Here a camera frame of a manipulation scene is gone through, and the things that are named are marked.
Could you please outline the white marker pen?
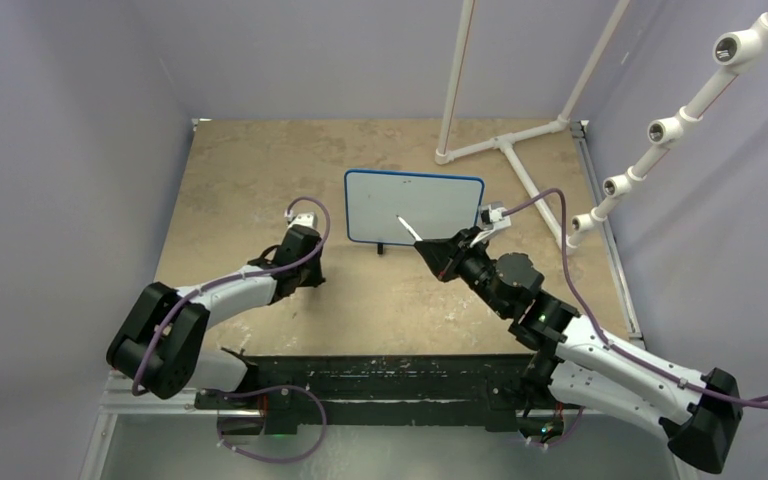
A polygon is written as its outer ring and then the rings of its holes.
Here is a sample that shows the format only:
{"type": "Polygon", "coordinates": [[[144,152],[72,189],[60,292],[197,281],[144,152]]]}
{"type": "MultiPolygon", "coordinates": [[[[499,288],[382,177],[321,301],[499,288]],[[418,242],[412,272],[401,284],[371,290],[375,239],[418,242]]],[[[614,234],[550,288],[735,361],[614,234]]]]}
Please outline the white marker pen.
{"type": "Polygon", "coordinates": [[[422,241],[421,236],[418,234],[418,232],[400,215],[396,216],[396,219],[399,221],[399,223],[404,227],[404,229],[408,232],[408,234],[412,237],[412,239],[415,242],[422,241]]]}

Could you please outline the blue framed whiteboard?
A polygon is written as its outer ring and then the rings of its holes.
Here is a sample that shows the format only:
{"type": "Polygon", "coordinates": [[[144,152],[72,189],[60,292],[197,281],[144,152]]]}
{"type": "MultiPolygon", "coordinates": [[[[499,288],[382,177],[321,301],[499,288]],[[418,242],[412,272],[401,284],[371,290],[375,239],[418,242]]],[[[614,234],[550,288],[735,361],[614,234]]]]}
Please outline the blue framed whiteboard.
{"type": "Polygon", "coordinates": [[[476,224],[485,191],[464,175],[350,169],[343,180],[347,237],[368,244],[412,245],[397,215],[422,239],[449,238],[476,224]]]}

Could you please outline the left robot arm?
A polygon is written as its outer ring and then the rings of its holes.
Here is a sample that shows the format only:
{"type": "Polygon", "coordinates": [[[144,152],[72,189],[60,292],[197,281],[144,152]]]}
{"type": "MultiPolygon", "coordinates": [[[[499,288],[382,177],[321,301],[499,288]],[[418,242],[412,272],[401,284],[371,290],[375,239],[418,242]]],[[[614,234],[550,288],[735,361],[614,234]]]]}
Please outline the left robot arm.
{"type": "Polygon", "coordinates": [[[280,244],[225,277],[179,288],[148,285],[111,341],[107,364],[131,379],[135,395],[169,399],[186,388],[218,390],[232,408],[249,407],[257,399],[258,382],[246,374],[241,354],[204,350],[205,334],[299,288],[321,285],[322,243],[314,228],[292,224],[280,244]]]}

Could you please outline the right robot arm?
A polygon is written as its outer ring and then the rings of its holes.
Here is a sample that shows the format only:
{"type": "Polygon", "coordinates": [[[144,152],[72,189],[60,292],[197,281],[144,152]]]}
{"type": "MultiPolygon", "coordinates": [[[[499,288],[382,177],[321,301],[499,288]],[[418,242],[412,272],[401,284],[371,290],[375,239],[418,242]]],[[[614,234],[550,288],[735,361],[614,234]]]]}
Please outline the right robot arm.
{"type": "Polygon", "coordinates": [[[441,282],[463,281],[509,332],[535,355],[521,381],[536,407],[552,400],[633,424],[665,441],[683,462],[710,474],[724,470],[743,410],[725,396],[739,393],[730,373],[707,373],[653,355],[613,334],[542,287],[544,276],[524,253],[491,258],[474,244],[476,227],[414,247],[441,282]]]}

